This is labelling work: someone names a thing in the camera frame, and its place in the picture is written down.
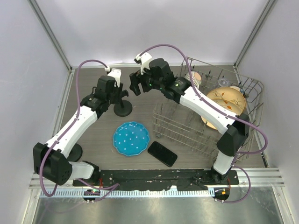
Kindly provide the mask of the black phone stand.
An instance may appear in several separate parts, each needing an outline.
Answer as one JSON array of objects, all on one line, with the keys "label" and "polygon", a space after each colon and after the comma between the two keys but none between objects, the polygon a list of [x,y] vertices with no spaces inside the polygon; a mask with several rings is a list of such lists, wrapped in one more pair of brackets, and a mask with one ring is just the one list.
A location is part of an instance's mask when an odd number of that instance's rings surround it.
[{"label": "black phone stand", "polygon": [[122,99],[119,104],[114,105],[114,113],[119,117],[128,116],[133,110],[132,104],[128,100]]}]

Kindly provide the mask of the black smartphone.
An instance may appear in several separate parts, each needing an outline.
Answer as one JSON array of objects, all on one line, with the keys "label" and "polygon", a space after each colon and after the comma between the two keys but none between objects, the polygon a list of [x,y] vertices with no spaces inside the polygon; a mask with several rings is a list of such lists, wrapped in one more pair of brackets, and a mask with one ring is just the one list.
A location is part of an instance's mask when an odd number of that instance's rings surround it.
[{"label": "black smartphone", "polygon": [[157,141],[154,141],[147,151],[150,155],[168,167],[172,167],[178,158],[174,152]]}]

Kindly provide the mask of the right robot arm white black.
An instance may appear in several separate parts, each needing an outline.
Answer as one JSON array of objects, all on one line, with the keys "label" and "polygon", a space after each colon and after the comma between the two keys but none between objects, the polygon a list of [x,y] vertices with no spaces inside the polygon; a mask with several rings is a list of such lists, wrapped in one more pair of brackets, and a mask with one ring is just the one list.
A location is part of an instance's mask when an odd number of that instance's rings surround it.
[{"label": "right robot arm white black", "polygon": [[130,74],[130,90],[135,95],[150,90],[160,91],[167,99],[181,104],[210,122],[222,134],[216,146],[218,155],[210,170],[210,180],[216,184],[224,183],[228,178],[236,154],[248,138],[249,120],[244,113],[237,115],[221,107],[192,86],[184,77],[175,77],[169,64],[162,58],[134,61],[140,69]]}]

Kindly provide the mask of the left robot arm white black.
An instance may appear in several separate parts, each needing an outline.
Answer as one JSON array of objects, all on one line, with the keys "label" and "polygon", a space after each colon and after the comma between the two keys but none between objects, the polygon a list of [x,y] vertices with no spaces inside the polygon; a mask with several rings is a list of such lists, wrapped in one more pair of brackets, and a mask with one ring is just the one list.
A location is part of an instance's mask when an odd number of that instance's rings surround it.
[{"label": "left robot arm white black", "polygon": [[109,106],[128,96],[128,92],[122,88],[121,76],[116,71],[101,76],[95,91],[83,98],[79,109],[67,124],[46,143],[34,146],[35,172],[57,185],[63,185],[68,180],[83,179],[87,185],[95,186],[100,179],[98,166],[86,161],[68,161],[68,157],[83,133]]}]

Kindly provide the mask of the blue dotted plate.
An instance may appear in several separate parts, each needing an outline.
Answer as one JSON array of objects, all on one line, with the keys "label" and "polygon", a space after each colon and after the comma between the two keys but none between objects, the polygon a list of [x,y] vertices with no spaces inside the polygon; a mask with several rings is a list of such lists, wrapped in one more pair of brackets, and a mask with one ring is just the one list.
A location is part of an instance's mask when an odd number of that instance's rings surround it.
[{"label": "blue dotted plate", "polygon": [[127,122],[119,126],[113,134],[113,146],[124,156],[137,156],[145,151],[150,142],[148,129],[137,122]]}]

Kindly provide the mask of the striped ceramic mug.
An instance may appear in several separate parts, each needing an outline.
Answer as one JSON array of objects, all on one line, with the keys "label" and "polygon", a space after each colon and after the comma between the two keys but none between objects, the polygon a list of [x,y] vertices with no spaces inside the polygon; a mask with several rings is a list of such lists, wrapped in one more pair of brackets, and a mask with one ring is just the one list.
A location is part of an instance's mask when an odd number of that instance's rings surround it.
[{"label": "striped ceramic mug", "polygon": [[191,71],[191,77],[192,78],[190,78],[189,73],[186,73],[184,76],[185,79],[187,79],[190,82],[192,81],[194,83],[194,86],[197,89],[199,89],[201,86],[201,82],[202,82],[200,74],[198,72]]}]

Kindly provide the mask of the clear glass in rack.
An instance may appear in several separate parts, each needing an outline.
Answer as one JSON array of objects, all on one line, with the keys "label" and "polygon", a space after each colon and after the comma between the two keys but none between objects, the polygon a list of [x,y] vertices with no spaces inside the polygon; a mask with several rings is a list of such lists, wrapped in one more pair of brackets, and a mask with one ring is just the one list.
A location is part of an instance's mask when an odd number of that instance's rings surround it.
[{"label": "clear glass in rack", "polygon": [[230,81],[224,77],[218,80],[218,85],[220,87],[229,87],[231,85]]}]

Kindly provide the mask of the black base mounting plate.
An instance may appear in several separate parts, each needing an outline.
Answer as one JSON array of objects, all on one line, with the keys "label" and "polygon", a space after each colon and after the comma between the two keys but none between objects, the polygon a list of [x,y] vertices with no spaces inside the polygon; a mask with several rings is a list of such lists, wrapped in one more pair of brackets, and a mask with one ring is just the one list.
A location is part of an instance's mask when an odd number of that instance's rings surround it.
[{"label": "black base mounting plate", "polygon": [[238,174],[230,170],[224,179],[204,169],[124,169],[101,170],[96,177],[83,179],[92,186],[104,188],[119,184],[116,190],[124,191],[168,191],[171,186],[177,190],[204,190],[208,186],[238,185]]}]

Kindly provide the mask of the beige plate with leaves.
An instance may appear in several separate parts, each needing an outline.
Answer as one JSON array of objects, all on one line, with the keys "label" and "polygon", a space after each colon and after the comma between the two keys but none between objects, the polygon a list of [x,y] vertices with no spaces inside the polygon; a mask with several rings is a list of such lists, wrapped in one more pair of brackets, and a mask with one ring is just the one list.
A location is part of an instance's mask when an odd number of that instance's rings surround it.
[{"label": "beige plate with leaves", "polygon": [[[216,99],[212,99],[215,103],[217,103],[218,105],[222,106],[224,109],[226,109],[227,111],[231,111],[234,112],[237,115],[242,114],[243,110],[237,106],[236,104],[227,101],[227,100],[223,100],[220,98],[216,98]],[[217,128],[215,126],[213,126],[209,121],[207,121],[204,117],[201,117],[202,121],[210,128],[216,130]]]}]

